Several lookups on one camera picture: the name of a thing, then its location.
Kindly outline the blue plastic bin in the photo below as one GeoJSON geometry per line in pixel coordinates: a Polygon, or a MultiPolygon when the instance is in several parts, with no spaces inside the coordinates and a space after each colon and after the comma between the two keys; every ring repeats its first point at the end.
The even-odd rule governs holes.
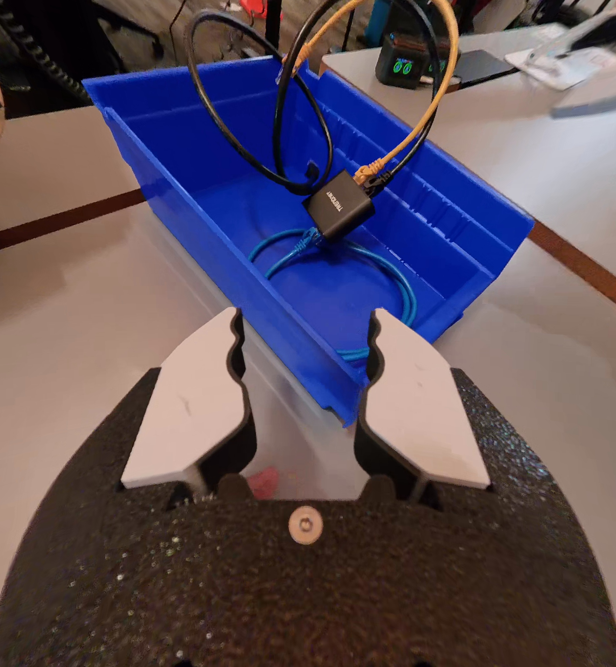
{"type": "MultiPolygon", "coordinates": [[[[346,242],[313,247],[270,280],[298,238],[251,263],[262,240],[314,222],[305,196],[254,170],[203,107],[187,68],[84,82],[156,216],[323,408],[356,419],[370,313],[400,317],[393,279],[346,242]]],[[[418,303],[413,330],[433,343],[500,275],[534,226],[531,217],[437,146],[425,143],[373,199],[347,237],[403,273],[418,303]]]]}

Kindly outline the teal object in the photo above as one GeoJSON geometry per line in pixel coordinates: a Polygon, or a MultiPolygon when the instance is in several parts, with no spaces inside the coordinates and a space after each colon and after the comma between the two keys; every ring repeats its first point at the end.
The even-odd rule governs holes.
{"type": "Polygon", "coordinates": [[[374,1],[368,24],[363,33],[363,43],[367,48],[380,46],[390,6],[390,1],[374,1]]]}

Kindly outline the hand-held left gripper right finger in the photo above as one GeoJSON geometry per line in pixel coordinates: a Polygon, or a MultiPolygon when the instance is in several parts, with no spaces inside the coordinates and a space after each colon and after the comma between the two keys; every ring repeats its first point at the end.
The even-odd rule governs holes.
{"type": "Polygon", "coordinates": [[[419,501],[430,483],[487,489],[489,473],[449,363],[381,307],[371,312],[368,345],[369,382],[354,436],[360,467],[390,479],[404,502],[419,501]]]}

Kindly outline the flat black tablet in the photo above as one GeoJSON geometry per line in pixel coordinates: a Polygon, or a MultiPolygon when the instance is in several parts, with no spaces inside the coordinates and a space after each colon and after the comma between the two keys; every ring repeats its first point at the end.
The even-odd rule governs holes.
{"type": "Polygon", "coordinates": [[[471,88],[518,72],[504,60],[478,49],[460,54],[454,70],[459,89],[471,88]]]}

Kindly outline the black pole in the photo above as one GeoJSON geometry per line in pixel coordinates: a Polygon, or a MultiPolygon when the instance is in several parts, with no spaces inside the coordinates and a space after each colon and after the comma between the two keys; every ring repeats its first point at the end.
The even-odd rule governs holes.
{"type": "Polygon", "coordinates": [[[272,46],[274,46],[274,48],[278,49],[281,27],[282,1],[266,1],[265,8],[265,38],[272,46]]]}

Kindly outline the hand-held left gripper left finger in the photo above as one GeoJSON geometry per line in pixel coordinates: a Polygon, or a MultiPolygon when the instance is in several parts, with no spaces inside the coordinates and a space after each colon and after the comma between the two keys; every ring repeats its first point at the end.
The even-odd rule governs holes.
{"type": "Polygon", "coordinates": [[[162,363],[120,478],[125,489],[181,483],[214,494],[257,451],[243,381],[243,314],[230,306],[187,337],[162,363]]]}

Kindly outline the black network switch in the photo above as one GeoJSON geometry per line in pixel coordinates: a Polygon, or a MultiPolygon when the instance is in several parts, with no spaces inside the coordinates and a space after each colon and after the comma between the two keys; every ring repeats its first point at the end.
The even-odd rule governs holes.
{"type": "Polygon", "coordinates": [[[302,202],[320,237],[335,243],[375,215],[375,206],[353,176],[340,170],[302,202]]]}

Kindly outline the small pink object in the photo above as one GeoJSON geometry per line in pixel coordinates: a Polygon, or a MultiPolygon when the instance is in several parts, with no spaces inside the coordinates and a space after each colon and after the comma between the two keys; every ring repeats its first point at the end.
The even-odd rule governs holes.
{"type": "Polygon", "coordinates": [[[277,493],[279,471],[269,466],[247,478],[247,483],[256,500],[272,500],[277,493]]]}

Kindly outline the clear plastic stand with papers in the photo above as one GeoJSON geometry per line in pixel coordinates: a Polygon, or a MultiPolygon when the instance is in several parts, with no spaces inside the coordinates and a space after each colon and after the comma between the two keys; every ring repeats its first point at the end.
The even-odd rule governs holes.
{"type": "Polygon", "coordinates": [[[616,7],[531,49],[508,53],[504,62],[556,91],[583,83],[616,66],[616,7]]]}

